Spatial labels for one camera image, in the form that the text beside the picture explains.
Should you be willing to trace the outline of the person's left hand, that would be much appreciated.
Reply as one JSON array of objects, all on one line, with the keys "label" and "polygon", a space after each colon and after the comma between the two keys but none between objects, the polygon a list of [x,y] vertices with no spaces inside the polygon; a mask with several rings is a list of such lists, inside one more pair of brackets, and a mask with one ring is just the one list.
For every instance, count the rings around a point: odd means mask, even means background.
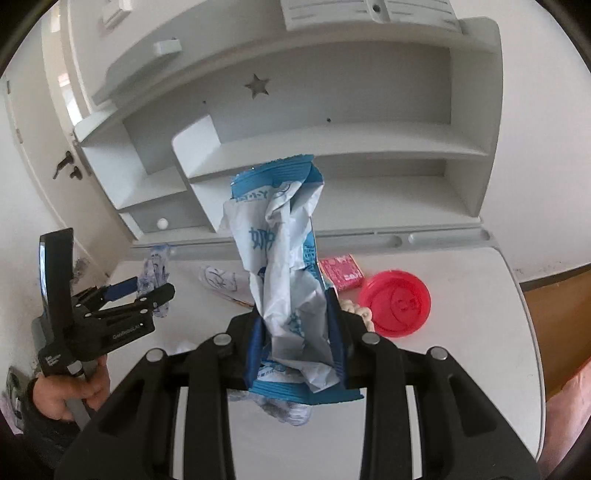
[{"label": "person's left hand", "polygon": [[110,395],[110,375],[107,356],[97,359],[95,373],[88,380],[69,376],[37,375],[33,386],[32,399],[37,410],[45,417],[56,421],[73,421],[73,413],[66,405],[67,400],[82,400],[94,411],[98,411]]}]

